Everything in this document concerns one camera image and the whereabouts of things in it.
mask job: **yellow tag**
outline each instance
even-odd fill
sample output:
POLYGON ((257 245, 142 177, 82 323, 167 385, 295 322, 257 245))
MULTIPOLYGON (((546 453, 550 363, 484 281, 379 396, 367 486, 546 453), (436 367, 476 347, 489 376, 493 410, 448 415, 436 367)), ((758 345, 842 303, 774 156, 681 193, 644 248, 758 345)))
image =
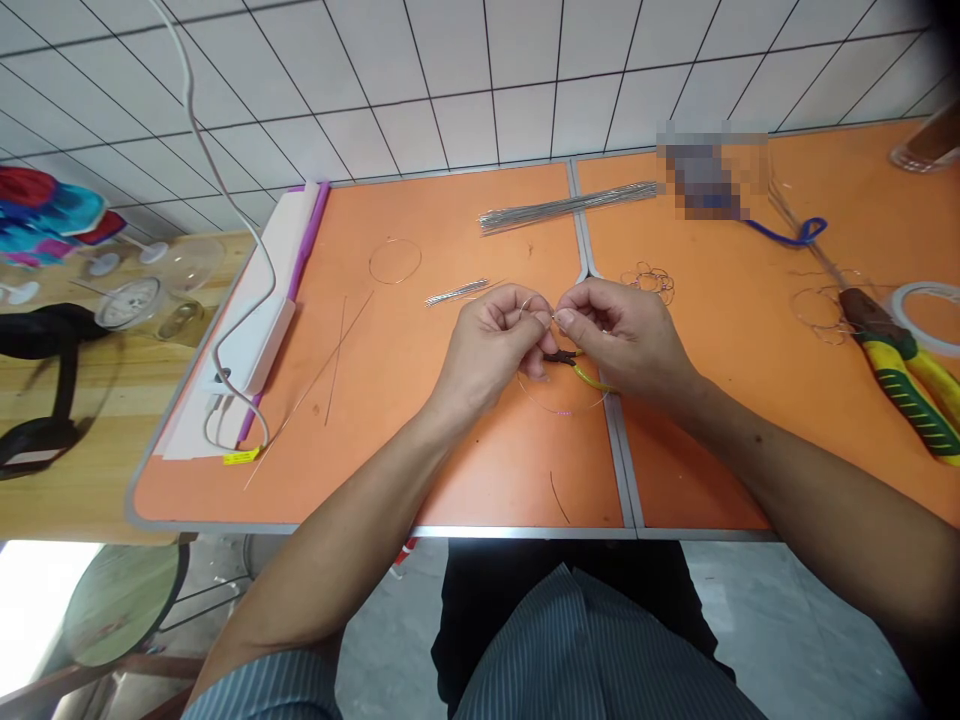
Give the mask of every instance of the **yellow tag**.
POLYGON ((223 464, 224 465, 243 465, 247 462, 253 462, 257 459, 257 455, 260 454, 260 448, 256 447, 253 450, 247 450, 242 453, 234 453, 233 455, 224 455, 223 464))

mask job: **person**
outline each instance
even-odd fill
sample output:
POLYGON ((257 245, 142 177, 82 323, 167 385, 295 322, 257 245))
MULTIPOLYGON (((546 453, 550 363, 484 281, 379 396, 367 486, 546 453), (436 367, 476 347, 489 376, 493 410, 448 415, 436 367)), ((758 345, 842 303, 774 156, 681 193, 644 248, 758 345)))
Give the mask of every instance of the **person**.
MULTIPOLYGON (((554 317, 608 382, 731 468, 797 557, 911 659, 932 710, 956 707, 947 684, 960 677, 960 533, 700 375, 657 295, 591 278, 555 315, 517 285, 464 306, 423 408, 253 583, 184 717, 341 717, 333 688, 345 625, 390 567, 444 460, 518 368, 545 377, 554 317)), ((451 541, 442 594, 432 654, 451 717, 763 717, 712 658, 716 640, 679 543, 451 541)))

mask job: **white tape roll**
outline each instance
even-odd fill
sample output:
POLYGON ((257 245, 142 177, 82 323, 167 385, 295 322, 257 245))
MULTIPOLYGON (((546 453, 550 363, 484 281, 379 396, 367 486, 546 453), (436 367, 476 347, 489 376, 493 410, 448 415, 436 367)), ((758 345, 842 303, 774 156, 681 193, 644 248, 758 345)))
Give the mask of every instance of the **white tape roll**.
MULTIPOLYGON (((903 307, 904 301, 908 295, 919 293, 921 295, 935 295, 944 300, 949 300, 954 305, 960 306, 960 287, 947 285, 946 283, 918 282, 908 283, 903 287, 897 288, 890 296, 890 314, 901 327, 913 333, 921 345, 927 350, 947 357, 960 357, 960 345, 946 342, 940 338, 924 332, 917 324, 907 317, 907 312, 903 307)), ((958 317, 960 317, 960 307, 958 307, 958 317)))

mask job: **floor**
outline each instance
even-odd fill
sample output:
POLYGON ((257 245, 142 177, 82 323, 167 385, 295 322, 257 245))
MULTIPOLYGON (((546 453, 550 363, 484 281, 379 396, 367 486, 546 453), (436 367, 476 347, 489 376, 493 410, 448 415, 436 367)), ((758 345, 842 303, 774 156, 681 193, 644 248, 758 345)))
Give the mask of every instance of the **floor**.
MULTIPOLYGON (((258 541, 254 564, 266 562, 280 542, 258 541)), ((241 545, 242 536, 201 536, 193 545, 184 594, 242 574, 241 545)), ((685 542, 683 547, 720 643, 718 658, 734 668, 740 688, 771 720, 919 714, 919 701, 877 628, 827 590, 786 546, 685 542)), ((446 717, 430 660, 446 556, 445 540, 421 540, 401 568, 402 579, 385 576, 347 627, 337 678, 346 720, 446 717)), ((199 604, 177 606, 171 621, 231 592, 220 588, 182 603, 199 604)), ((160 635, 156 644, 169 652, 204 653, 229 608, 160 635)), ((140 717, 177 687, 124 678, 107 717, 140 717)))

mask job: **orange table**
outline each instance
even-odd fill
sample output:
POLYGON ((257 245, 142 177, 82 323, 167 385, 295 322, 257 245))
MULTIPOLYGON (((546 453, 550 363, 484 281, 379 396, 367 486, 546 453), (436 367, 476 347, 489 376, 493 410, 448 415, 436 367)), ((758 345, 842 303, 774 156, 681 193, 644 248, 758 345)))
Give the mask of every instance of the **orange table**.
MULTIPOLYGON (((779 138, 770 150, 798 216, 829 221, 820 245, 840 267, 878 285, 960 285, 960 167, 918 176, 891 166, 887 153, 912 127, 779 138)), ((579 162, 582 191, 654 179, 656 161, 643 154, 579 162)), ((754 217, 785 230, 766 203, 754 217)), ((590 211, 586 225, 595 274, 617 280, 643 260, 675 278, 670 311, 701 372, 756 412, 960 526, 960 470, 927 454, 856 343, 824 343, 791 308, 797 291, 830 284, 822 275, 795 274, 820 270, 808 250, 774 243, 741 223, 679 220, 670 197, 590 211)), ((960 371, 960 361, 941 360, 960 371)), ((622 421, 625 464, 638 490, 634 515, 649 529, 641 536, 769 527, 737 480, 678 428, 629 400, 622 421)))
MULTIPOLYGON (((291 419, 248 465, 150 454, 128 496, 131 519, 154 529, 292 531, 430 393, 461 303, 426 308, 425 298, 487 277, 536 288, 555 304, 585 275, 572 218, 479 236, 477 217, 486 210, 567 197, 567 169, 552 164, 333 190, 298 315, 261 405, 275 431, 291 419), (393 255, 384 261, 378 249, 391 237, 415 243, 422 262, 409 279, 382 284, 371 277, 371 262, 387 280, 397 279, 384 277, 388 272, 416 264, 416 250, 405 243, 380 250, 393 255), (339 361, 310 387, 337 347, 341 320, 352 329, 339 361)), ((543 403, 584 408, 600 398, 566 366, 549 371, 553 382, 531 389, 543 403)), ((258 433, 255 425, 248 444, 258 433)), ((417 533, 634 537, 615 467, 602 404, 556 415, 512 383, 448 462, 417 533)))

